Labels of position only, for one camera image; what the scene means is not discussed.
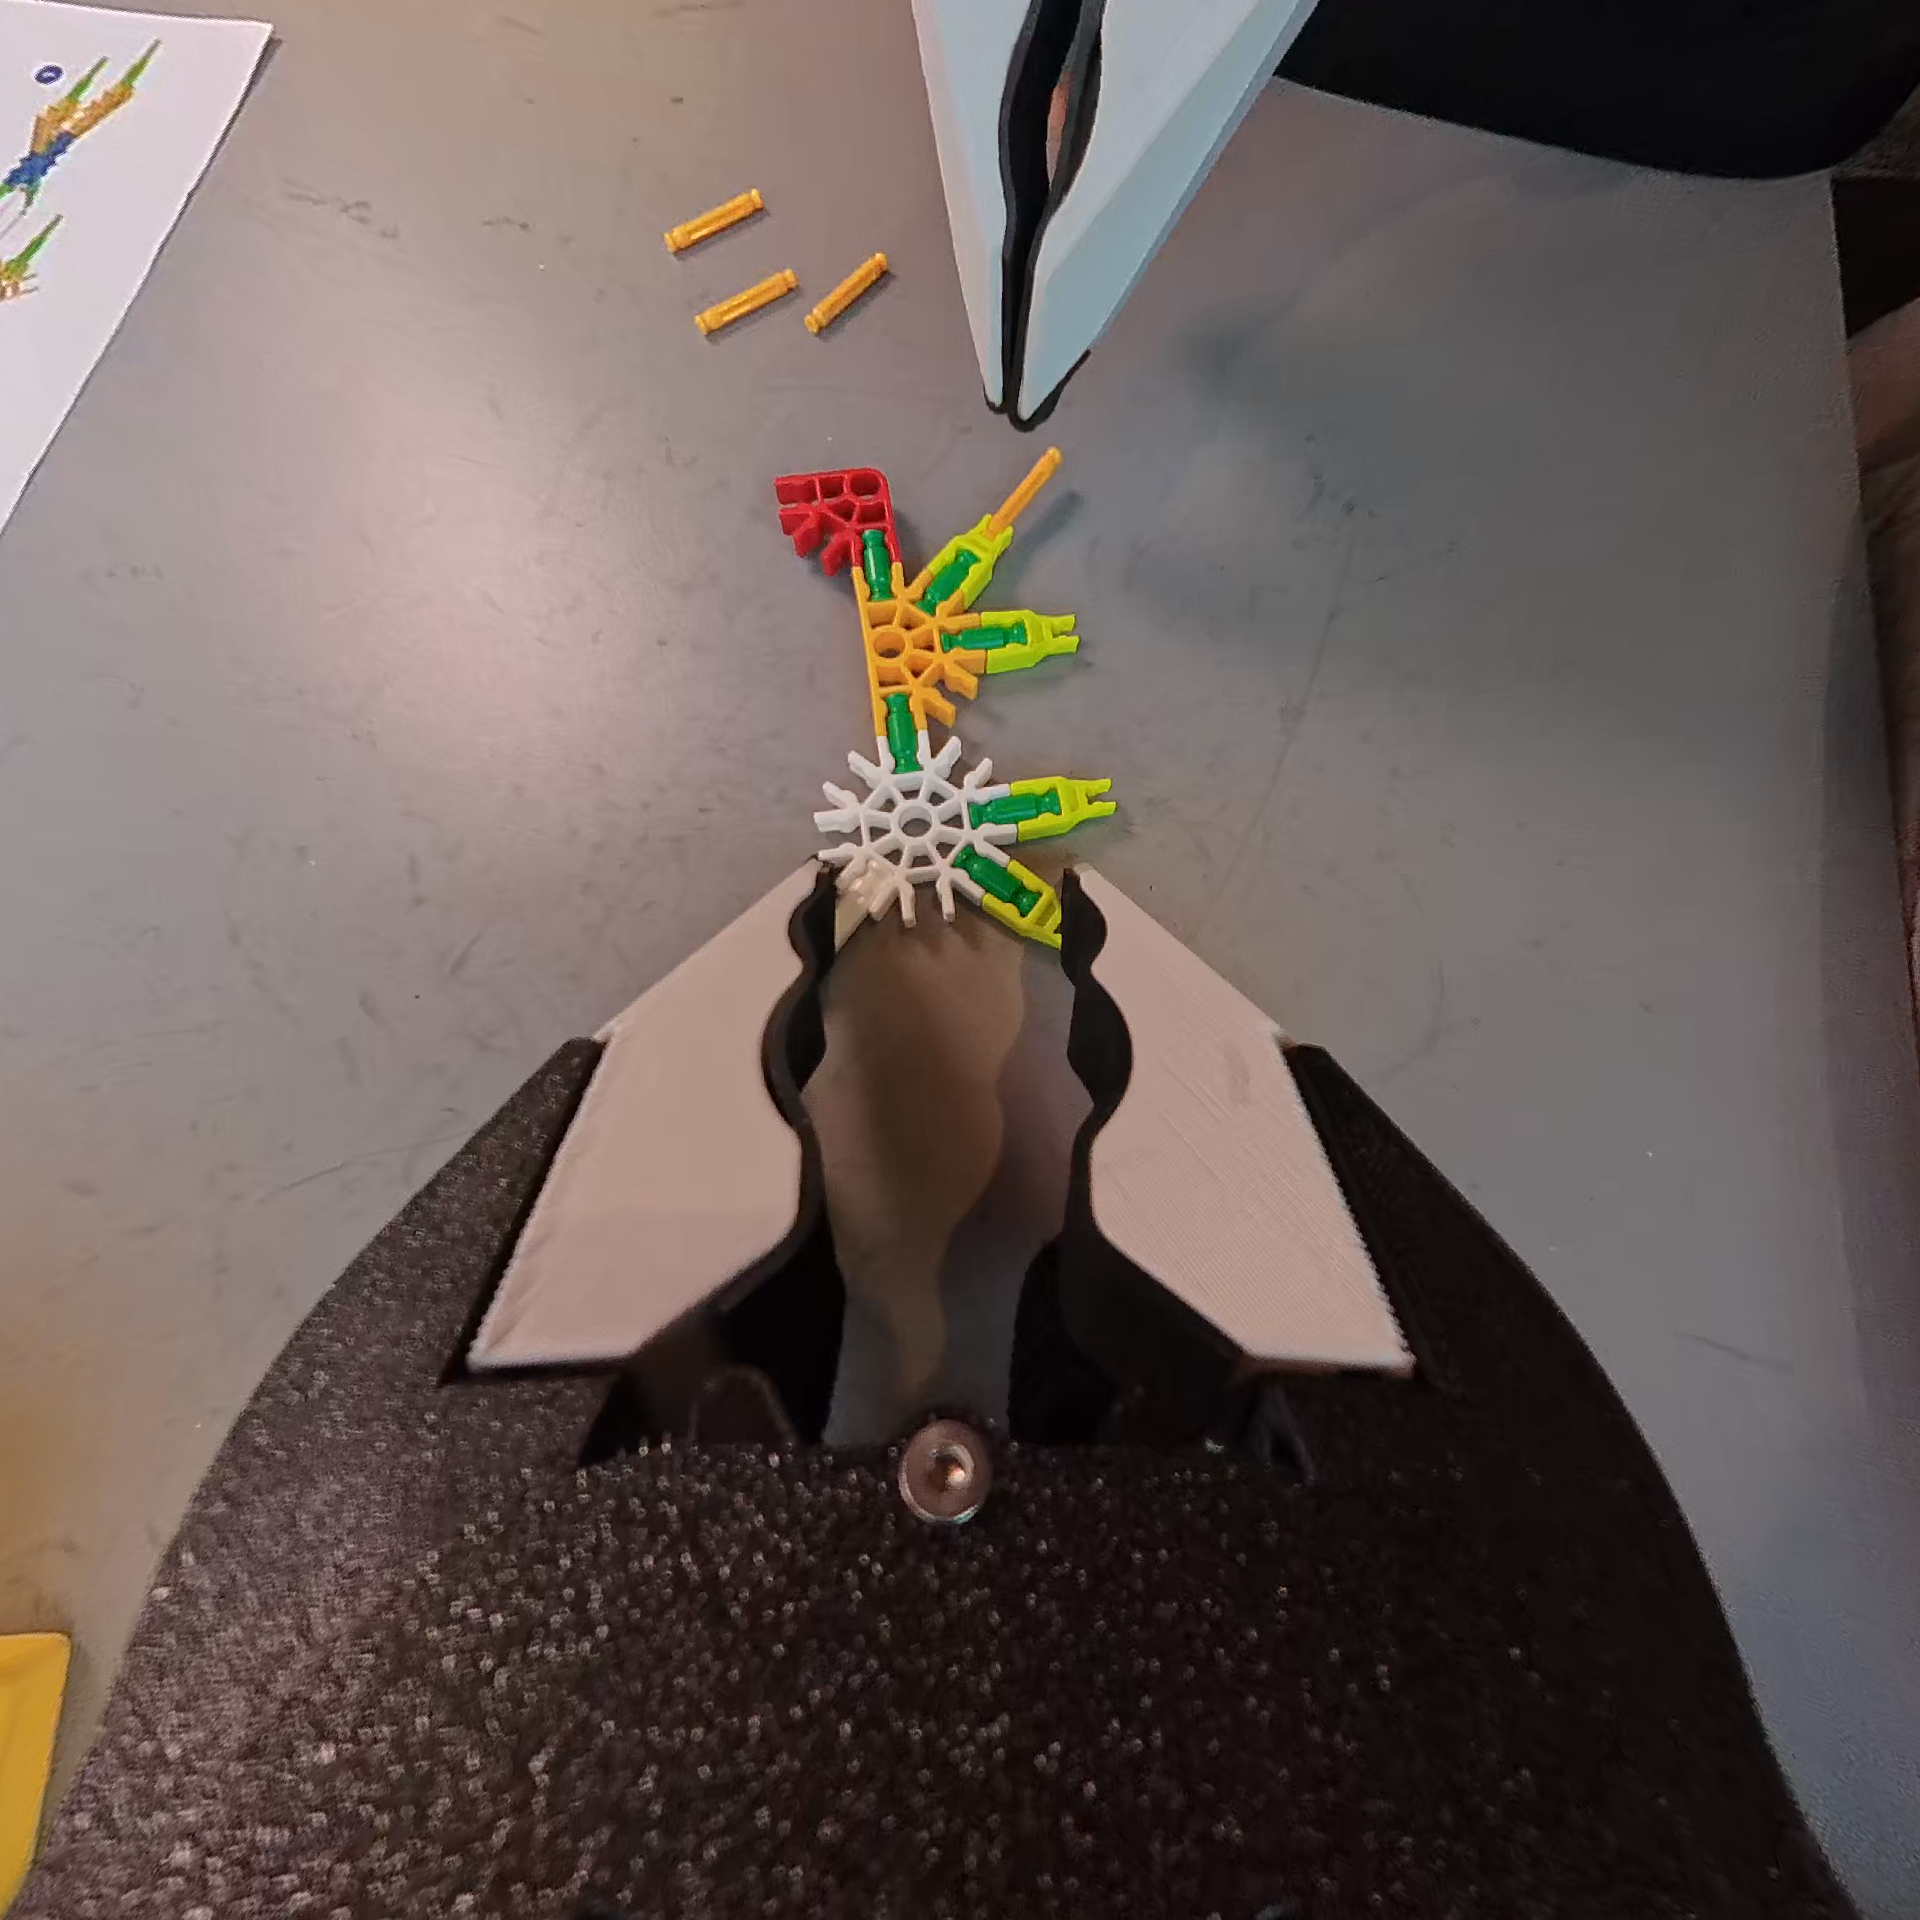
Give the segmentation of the printed instruction sheet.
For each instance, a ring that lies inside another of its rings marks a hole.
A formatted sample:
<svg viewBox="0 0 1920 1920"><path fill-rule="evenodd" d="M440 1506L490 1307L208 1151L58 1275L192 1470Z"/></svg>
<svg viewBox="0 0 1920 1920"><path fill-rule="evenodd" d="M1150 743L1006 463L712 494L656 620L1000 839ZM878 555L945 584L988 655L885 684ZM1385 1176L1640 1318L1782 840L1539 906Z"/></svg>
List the printed instruction sheet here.
<svg viewBox="0 0 1920 1920"><path fill-rule="evenodd" d="M3 5L3 516L218 152L268 21Z"/></svg>

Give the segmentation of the orange half-circle connector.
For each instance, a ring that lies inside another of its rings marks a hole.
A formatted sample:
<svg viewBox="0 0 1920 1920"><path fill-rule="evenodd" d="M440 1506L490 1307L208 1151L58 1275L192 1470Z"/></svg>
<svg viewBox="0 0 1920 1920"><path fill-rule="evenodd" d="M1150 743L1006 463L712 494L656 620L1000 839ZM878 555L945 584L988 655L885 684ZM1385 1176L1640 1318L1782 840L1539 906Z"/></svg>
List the orange half-circle connector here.
<svg viewBox="0 0 1920 1920"><path fill-rule="evenodd" d="M860 571L853 573L862 653L869 672L875 733L882 736L882 696L905 692L922 732L953 728L958 699L973 699L984 653L945 651L941 636L973 628L971 613L926 613L897 589L892 600L869 596Z"/></svg>

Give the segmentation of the white snowflake connector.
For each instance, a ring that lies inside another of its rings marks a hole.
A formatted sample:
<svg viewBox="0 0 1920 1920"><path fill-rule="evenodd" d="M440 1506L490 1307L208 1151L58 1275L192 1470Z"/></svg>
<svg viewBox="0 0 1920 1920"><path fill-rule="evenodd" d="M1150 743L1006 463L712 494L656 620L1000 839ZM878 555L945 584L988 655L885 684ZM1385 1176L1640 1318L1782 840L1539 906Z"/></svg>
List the white snowflake connector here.
<svg viewBox="0 0 1920 1920"><path fill-rule="evenodd" d="M818 859L837 871L840 895L860 898L875 922L899 912L914 926L920 888L931 887L945 918L953 918L956 898L981 906L981 891L953 866L953 852L984 847L1012 862L1003 847L1017 829L1010 826L973 827L970 805L1008 792L992 780L992 760L962 765L962 741L952 736L932 749L922 733L922 773L899 775L885 739L875 758L853 751L849 768L857 789L825 784L828 805L814 813L824 835Z"/></svg>

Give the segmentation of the yellow box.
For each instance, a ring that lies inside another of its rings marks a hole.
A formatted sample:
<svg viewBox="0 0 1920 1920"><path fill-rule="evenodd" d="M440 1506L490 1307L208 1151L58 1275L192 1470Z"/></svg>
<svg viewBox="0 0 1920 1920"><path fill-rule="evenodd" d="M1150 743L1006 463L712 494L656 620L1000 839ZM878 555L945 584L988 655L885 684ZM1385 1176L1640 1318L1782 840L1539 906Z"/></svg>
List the yellow box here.
<svg viewBox="0 0 1920 1920"><path fill-rule="evenodd" d="M59 1631L3 1637L3 1826L25 1843L52 1776L72 1650Z"/></svg>

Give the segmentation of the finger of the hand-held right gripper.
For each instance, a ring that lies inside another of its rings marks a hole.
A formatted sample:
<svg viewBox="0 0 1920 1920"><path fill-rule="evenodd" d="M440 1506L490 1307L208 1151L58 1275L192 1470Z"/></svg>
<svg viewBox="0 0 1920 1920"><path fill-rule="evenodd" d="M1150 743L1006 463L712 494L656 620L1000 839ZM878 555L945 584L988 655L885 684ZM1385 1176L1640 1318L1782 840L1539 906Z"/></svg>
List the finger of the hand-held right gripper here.
<svg viewBox="0 0 1920 1920"><path fill-rule="evenodd" d="M1274 77L1312 3L1057 11L1060 146L1014 220L1014 421L1038 426Z"/></svg>
<svg viewBox="0 0 1920 1920"><path fill-rule="evenodd" d="M1020 397L1034 254L1049 203L1049 109L1074 61L1074 3L917 3L929 115L952 252L992 412L1046 415Z"/></svg>

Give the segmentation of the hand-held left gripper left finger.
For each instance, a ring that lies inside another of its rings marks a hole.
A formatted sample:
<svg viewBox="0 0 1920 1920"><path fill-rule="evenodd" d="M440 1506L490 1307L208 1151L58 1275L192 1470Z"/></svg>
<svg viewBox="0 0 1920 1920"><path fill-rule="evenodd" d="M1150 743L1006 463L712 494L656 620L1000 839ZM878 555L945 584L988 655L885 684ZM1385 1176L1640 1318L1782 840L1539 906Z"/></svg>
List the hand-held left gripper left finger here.
<svg viewBox="0 0 1920 1920"><path fill-rule="evenodd" d="M473 1374L630 1357L774 1251L803 1146L761 1048L800 982L806 862L598 1031L601 1056L468 1346Z"/></svg>

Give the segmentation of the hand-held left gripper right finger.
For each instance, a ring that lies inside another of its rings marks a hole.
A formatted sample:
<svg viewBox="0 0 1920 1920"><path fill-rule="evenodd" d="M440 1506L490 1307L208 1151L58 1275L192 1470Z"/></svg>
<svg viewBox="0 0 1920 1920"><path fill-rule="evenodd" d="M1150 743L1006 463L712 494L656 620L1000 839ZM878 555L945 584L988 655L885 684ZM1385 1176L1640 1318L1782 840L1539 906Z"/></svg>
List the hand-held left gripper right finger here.
<svg viewBox="0 0 1920 1920"><path fill-rule="evenodd" d="M1073 1210L1249 1359L1408 1378L1412 1348L1289 1062L1289 1032L1094 869L1064 877Z"/></svg>

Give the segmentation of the person's right forearm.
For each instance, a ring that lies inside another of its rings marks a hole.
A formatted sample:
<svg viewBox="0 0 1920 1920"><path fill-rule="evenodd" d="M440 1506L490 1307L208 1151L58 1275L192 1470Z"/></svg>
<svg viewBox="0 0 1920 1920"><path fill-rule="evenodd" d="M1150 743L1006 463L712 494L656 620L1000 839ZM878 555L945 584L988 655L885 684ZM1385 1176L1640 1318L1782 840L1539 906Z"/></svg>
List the person's right forearm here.
<svg viewBox="0 0 1920 1920"><path fill-rule="evenodd" d="M1914 95L1916 3L1322 3L1280 77L1714 179L1850 159Z"/></svg>

